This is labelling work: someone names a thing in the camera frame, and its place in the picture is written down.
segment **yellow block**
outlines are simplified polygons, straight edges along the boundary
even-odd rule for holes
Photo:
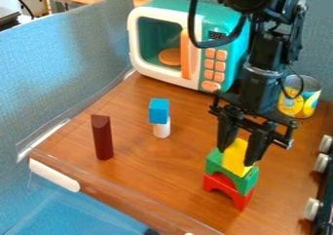
[[[244,177],[253,167],[244,165],[247,141],[237,138],[225,151],[222,161],[222,167],[236,176]]]

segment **green block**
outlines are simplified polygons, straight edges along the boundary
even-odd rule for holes
[[[212,176],[214,173],[221,173],[231,179],[240,195],[247,195],[255,186],[259,178],[259,168],[254,166],[245,177],[239,177],[222,167],[223,153],[214,148],[205,160],[205,173]]]

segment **teal microwave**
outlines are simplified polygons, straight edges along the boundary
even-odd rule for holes
[[[227,92],[238,77],[249,46],[250,24],[225,46],[198,49],[189,39],[189,1],[153,0],[129,14],[130,60],[141,74],[203,92]],[[199,3],[199,41],[230,34],[240,14],[222,5]]]

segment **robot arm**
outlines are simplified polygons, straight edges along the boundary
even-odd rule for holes
[[[288,98],[283,80],[286,67],[298,59],[302,47],[302,30],[307,11],[306,0],[217,0],[219,3],[241,13],[234,31],[222,40],[197,42],[194,20],[198,0],[191,1],[189,12],[189,35],[198,48],[226,45],[236,40],[247,19],[251,22],[251,41],[247,62],[241,69],[240,93],[215,93],[210,113],[219,120],[217,146],[221,152],[234,142],[239,128],[251,132],[245,156],[245,165],[251,166],[261,160],[271,143],[289,148],[293,131],[298,127],[291,118],[276,110],[278,95],[283,91]],[[229,102],[219,106],[219,100]],[[257,124],[245,115],[260,116],[267,121]],[[284,135],[276,131],[278,124],[287,127]]]

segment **orange button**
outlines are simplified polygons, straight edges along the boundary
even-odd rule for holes
[[[215,76],[214,76],[214,80],[216,82],[222,83],[224,81],[224,73],[218,73],[218,72],[216,72]]]
[[[212,59],[207,59],[207,60],[204,62],[204,66],[205,66],[205,68],[207,68],[207,69],[213,69],[213,68],[214,68],[214,60],[212,60]]]
[[[224,61],[217,61],[215,65],[215,69],[220,72],[224,72],[226,70],[226,62]]]
[[[216,53],[216,50],[212,49],[212,48],[209,48],[209,49],[205,50],[205,56],[208,59],[215,59],[215,53]]]
[[[211,71],[211,70],[206,70],[206,71],[204,72],[204,78],[205,78],[205,79],[212,80],[213,77],[214,77],[214,73],[213,73],[213,71]]]
[[[217,51],[216,57],[219,60],[226,60],[228,58],[228,52],[227,51]]]
[[[208,81],[202,82],[202,87],[204,90],[208,92],[215,92],[221,88],[221,86],[218,83],[213,83]]]

